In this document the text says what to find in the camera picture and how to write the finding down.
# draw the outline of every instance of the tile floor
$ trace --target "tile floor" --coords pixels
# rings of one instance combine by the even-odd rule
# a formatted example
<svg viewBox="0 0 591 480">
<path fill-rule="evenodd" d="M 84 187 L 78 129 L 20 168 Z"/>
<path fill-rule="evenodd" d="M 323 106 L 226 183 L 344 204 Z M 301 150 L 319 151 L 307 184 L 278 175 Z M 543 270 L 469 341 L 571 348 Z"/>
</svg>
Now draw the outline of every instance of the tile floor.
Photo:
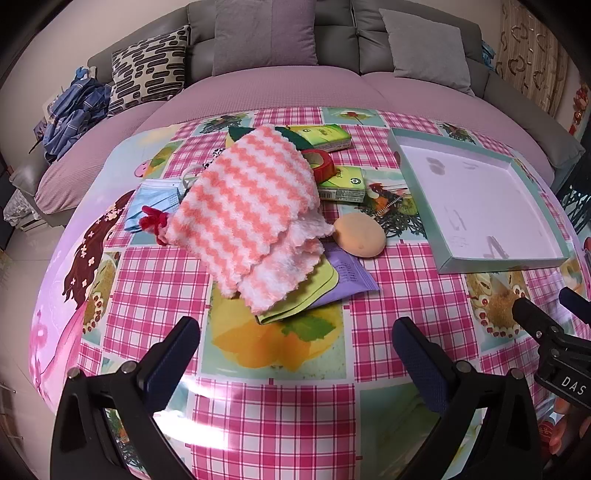
<svg viewBox="0 0 591 480">
<path fill-rule="evenodd" d="M 49 480 L 54 414 L 33 387 L 28 373 L 28 337 L 37 293 L 62 227 L 42 225 L 17 230 L 6 254 L 12 262 L 0 281 L 0 423 L 15 440 L 17 451 L 39 480 Z"/>
</svg>

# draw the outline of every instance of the blue surgical mask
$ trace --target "blue surgical mask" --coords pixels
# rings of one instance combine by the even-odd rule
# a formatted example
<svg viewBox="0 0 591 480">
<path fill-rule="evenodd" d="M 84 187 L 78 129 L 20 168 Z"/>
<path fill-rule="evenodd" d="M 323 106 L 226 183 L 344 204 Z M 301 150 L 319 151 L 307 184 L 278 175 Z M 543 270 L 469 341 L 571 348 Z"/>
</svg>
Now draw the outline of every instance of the blue surgical mask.
<svg viewBox="0 0 591 480">
<path fill-rule="evenodd" d="M 170 214 L 176 212 L 181 198 L 179 191 L 179 188 L 181 188 L 180 184 L 181 181 L 179 179 L 144 180 L 137 192 L 135 192 L 135 196 L 127 210 L 125 230 L 132 233 L 141 231 L 139 219 L 146 216 L 142 211 L 144 205 Z"/>
</svg>

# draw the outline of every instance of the plaid blue shirt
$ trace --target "plaid blue shirt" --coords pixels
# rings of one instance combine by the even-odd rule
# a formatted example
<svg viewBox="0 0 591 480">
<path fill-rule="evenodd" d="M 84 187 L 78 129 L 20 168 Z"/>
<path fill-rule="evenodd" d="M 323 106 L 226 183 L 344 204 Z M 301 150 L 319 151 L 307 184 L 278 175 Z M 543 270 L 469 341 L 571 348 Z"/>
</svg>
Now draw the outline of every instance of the plaid blue shirt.
<svg viewBox="0 0 591 480">
<path fill-rule="evenodd" d="M 111 87 L 93 78 L 78 79 L 49 108 L 43 136 L 45 158 L 51 164 L 107 115 Z"/>
</svg>

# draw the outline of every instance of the pillow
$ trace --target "pillow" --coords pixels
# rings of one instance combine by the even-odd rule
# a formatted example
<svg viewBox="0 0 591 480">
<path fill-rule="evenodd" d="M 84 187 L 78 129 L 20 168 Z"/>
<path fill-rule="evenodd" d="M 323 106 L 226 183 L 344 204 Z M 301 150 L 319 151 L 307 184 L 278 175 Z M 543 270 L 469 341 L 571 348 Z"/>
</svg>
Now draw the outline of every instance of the pillow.
<svg viewBox="0 0 591 480">
<path fill-rule="evenodd" d="M 167 100 L 183 89 L 189 28 L 185 25 L 113 53 L 115 87 L 108 116 L 140 103 Z"/>
<path fill-rule="evenodd" d="M 216 0 L 213 75 L 318 65 L 316 0 Z"/>
<path fill-rule="evenodd" d="M 394 61 L 394 76 L 438 83 L 474 96 L 460 29 L 416 15 L 379 9 Z"/>
</svg>

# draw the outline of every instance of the open box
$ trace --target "open box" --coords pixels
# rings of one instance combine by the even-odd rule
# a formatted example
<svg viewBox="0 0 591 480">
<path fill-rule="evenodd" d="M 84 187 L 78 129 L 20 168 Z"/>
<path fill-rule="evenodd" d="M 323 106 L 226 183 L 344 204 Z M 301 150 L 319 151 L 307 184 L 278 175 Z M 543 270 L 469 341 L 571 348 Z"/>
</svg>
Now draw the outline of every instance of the open box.
<svg viewBox="0 0 591 480">
<path fill-rule="evenodd" d="M 439 273 L 556 267 L 568 258 L 537 185 L 513 158 L 398 128 L 388 144 L 400 155 Z"/>
</svg>

